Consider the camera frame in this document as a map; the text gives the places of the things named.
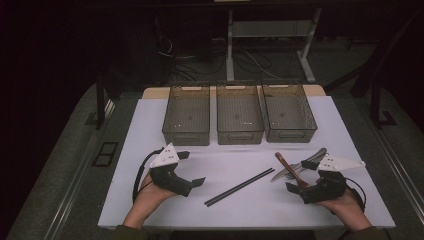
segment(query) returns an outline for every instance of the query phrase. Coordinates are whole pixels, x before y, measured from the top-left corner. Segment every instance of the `rod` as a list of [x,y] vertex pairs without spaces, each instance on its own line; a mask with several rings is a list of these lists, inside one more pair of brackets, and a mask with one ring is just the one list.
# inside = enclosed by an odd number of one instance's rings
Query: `rod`
[[253,183],[254,181],[256,181],[256,180],[258,180],[258,179],[260,179],[260,178],[262,178],[262,177],[264,177],[264,176],[272,173],[273,171],[275,171],[275,169],[270,168],[270,169],[268,169],[268,170],[266,170],[266,171],[264,171],[264,172],[262,172],[262,173],[260,173],[260,174],[258,174],[256,176],[252,177],[251,179],[249,179],[249,180],[247,180],[247,181],[245,181],[245,182],[243,182],[243,183],[241,183],[241,184],[239,184],[239,185],[237,185],[237,186],[235,186],[235,187],[233,187],[233,188],[231,188],[231,189],[229,189],[229,190],[227,190],[227,191],[219,194],[218,196],[216,196],[214,198],[211,198],[210,200],[208,200],[208,201],[205,202],[205,205],[208,206],[208,207],[210,207],[213,204],[215,204],[215,203],[221,201],[222,199],[228,197],[229,195],[235,193],[236,191],[238,191],[238,190],[246,187],[247,185]]

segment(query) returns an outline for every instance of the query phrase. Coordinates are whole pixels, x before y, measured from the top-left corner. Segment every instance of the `metal frame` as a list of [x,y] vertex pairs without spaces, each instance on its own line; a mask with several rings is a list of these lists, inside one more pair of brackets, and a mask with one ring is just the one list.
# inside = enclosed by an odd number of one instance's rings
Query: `metal frame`
[[227,81],[234,81],[234,65],[233,65],[233,37],[289,37],[289,36],[305,36],[306,42],[302,50],[297,52],[300,64],[305,73],[306,80],[309,83],[316,82],[315,77],[312,73],[312,69],[309,66],[308,56],[309,49],[314,38],[315,30],[318,25],[318,20],[321,15],[321,8],[315,9],[312,20],[296,21],[296,24],[300,24],[303,29],[300,29],[299,33],[294,34],[291,31],[287,31],[287,27],[290,29],[294,21],[246,21],[246,22],[234,22],[233,11],[229,10],[228,14],[228,36],[227,36]]

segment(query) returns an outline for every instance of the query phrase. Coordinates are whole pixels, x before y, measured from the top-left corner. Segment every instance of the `plastic bin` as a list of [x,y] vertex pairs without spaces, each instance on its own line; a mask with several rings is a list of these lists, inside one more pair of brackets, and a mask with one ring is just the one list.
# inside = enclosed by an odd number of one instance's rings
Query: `plastic bin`
[[260,144],[264,124],[255,81],[218,83],[218,144]]
[[307,143],[318,129],[302,85],[262,84],[265,135],[271,143]]
[[175,146],[207,146],[209,129],[209,83],[175,83],[169,92],[162,127],[166,143]]

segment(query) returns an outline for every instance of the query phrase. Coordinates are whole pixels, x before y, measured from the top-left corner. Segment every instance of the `white tabletop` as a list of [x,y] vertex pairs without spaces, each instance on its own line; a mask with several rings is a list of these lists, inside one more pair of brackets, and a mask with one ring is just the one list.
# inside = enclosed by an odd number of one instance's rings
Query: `white tabletop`
[[[187,198],[176,196],[165,201],[147,219],[145,227],[162,230],[283,230],[342,226],[337,217],[323,207],[305,205],[298,195],[288,192],[285,179],[270,182],[283,169],[274,156],[277,151],[289,163],[299,162],[322,147],[327,148],[333,156],[361,161],[331,97],[315,96],[308,99],[318,125],[310,143],[268,143],[264,138],[260,145],[222,146],[217,143],[216,108],[213,107],[216,99],[211,98],[210,145],[175,147],[177,151],[191,152],[188,159],[181,160],[176,174],[188,181],[206,177],[203,186],[194,188]],[[100,227],[114,228],[122,223],[132,205],[132,187],[140,164],[153,150],[166,146],[161,132],[166,106],[166,99],[139,100],[100,216]],[[211,207],[204,205],[212,197],[269,168],[276,171]],[[365,214],[372,224],[394,227],[392,217],[368,171],[359,168],[343,171],[342,174],[355,180],[365,190]],[[315,185],[315,179],[319,176],[317,172],[304,171],[301,177]]]

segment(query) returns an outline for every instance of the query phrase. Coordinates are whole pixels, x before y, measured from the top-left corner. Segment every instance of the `human hand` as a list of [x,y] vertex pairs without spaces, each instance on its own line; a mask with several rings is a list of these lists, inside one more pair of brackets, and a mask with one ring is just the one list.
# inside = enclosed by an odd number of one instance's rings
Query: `human hand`
[[152,182],[150,172],[147,173],[146,177],[144,177],[141,182],[140,189],[132,208],[123,222],[123,225],[136,229],[141,229],[144,221],[163,201],[177,195],[169,190],[156,186]]
[[333,200],[325,200],[318,204],[332,211],[351,231],[356,232],[372,226],[365,216],[353,193],[346,189],[344,194]]

